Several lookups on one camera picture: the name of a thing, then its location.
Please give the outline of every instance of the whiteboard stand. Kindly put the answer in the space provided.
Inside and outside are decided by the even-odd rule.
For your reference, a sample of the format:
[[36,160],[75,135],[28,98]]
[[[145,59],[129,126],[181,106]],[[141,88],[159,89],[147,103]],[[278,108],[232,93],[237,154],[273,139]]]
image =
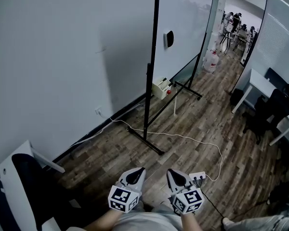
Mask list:
[[181,84],[177,81],[173,83],[174,77],[182,70],[180,70],[178,73],[175,74],[174,77],[170,79],[170,81],[173,83],[173,86],[176,85],[180,86],[181,88],[174,94],[174,96],[160,109],[160,111],[149,121],[149,111],[150,111],[150,101],[152,96],[152,83],[153,83],[153,72],[154,72],[154,61],[155,61],[155,51],[156,51],[156,41],[157,41],[157,31],[158,31],[158,8],[159,8],[159,0],[155,0],[154,5],[154,25],[153,25],[153,40],[152,40],[152,53],[151,53],[151,63],[148,63],[147,65],[147,75],[146,75],[146,92],[145,92],[145,110],[144,110],[144,133],[143,136],[140,135],[137,131],[132,129],[131,127],[127,127],[127,131],[131,134],[135,135],[137,138],[139,138],[142,142],[144,142],[148,147],[150,147],[152,150],[154,150],[158,155],[163,155],[165,152],[161,151],[159,148],[157,148],[155,145],[153,145],[150,141],[147,140],[147,130],[148,127],[156,120],[156,118],[167,108],[167,106],[175,99],[175,97],[183,90],[187,90],[191,92],[192,94],[195,94],[198,96],[197,100],[200,100],[202,98],[202,95],[195,92],[191,89],[192,82],[197,70],[197,66],[200,60],[200,56],[203,50],[203,45],[206,39],[207,33],[204,34],[204,39],[202,42],[202,46],[200,49],[200,52],[198,55],[196,55],[197,60],[193,69],[193,73],[191,77],[184,83]]

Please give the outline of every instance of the small white device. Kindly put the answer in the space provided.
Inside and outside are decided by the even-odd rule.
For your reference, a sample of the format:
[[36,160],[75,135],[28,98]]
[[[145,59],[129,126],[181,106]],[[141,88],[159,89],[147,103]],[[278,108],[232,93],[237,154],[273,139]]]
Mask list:
[[163,100],[171,93],[172,83],[165,77],[159,77],[152,83],[152,94],[157,98]]
[[204,178],[206,177],[206,173],[205,173],[204,171],[198,172],[198,173],[191,173],[191,174],[189,174],[189,177],[190,177],[192,180],[194,180],[195,178],[196,178],[197,180],[202,180],[202,179],[204,179]]

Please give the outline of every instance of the wheeled base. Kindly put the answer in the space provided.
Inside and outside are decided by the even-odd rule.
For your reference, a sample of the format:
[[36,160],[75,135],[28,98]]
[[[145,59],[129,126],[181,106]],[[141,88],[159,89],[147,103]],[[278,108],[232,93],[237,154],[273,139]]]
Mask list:
[[131,127],[127,127],[126,130],[130,132],[131,134],[135,135],[137,138],[139,138],[143,143],[145,143],[147,146],[149,146],[153,151],[155,151],[158,155],[162,156],[165,152],[161,151],[159,148],[157,148],[155,145],[150,143],[147,139],[145,139],[143,136],[138,134],[134,129]]
[[175,84],[178,85],[178,86],[180,86],[180,87],[183,87],[183,88],[184,88],[185,90],[187,90],[187,91],[190,91],[192,94],[197,95],[197,96],[198,96],[197,100],[200,100],[200,99],[202,98],[202,95],[201,95],[201,94],[199,94],[198,92],[190,89],[189,87],[186,87],[186,86],[182,85],[181,83],[179,83],[179,82],[177,82],[177,81],[175,81]]

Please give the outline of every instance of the wooden floor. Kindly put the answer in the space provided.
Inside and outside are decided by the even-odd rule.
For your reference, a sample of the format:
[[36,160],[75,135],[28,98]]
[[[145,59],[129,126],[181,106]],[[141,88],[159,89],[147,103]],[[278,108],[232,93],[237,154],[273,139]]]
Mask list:
[[[258,201],[266,200],[278,183],[281,169],[276,167],[279,150],[269,146],[273,135],[265,134],[260,145],[255,135],[243,134],[244,111],[242,105],[236,114],[231,113],[229,92],[238,79],[242,66],[238,61],[219,52],[220,61],[213,74],[201,72],[193,82],[192,89],[203,98],[182,91],[178,95],[177,116],[173,116],[173,103],[151,125],[149,131],[182,134],[203,142],[217,144],[223,155],[220,178],[212,182],[205,179],[202,191],[210,198],[224,216],[233,218],[249,209]],[[167,100],[156,98],[151,102],[151,116]],[[133,128],[143,129],[144,103],[121,119]],[[113,123],[102,134],[82,144],[72,155],[60,161],[65,174],[55,174],[64,187],[74,190],[80,205],[92,209],[92,220],[108,209],[107,196],[110,187],[125,170],[145,167],[146,181],[143,200],[157,206],[170,196],[166,171],[169,168],[186,173],[205,171],[212,179],[219,171],[220,155],[216,147],[203,145],[180,137],[152,134],[148,139],[166,153],[158,156],[144,143],[126,130],[121,122]],[[267,214],[267,206],[252,209],[247,215],[236,218],[260,217]],[[220,230],[221,216],[206,201],[196,213],[204,230]]]

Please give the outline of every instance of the whiteboard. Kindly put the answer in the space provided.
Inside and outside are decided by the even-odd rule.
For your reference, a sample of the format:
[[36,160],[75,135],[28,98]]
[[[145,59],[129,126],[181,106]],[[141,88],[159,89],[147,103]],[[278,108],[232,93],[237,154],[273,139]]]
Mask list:
[[[207,30],[212,0],[159,0],[153,81],[171,79],[198,53]],[[173,31],[174,41],[164,46],[164,33]]]

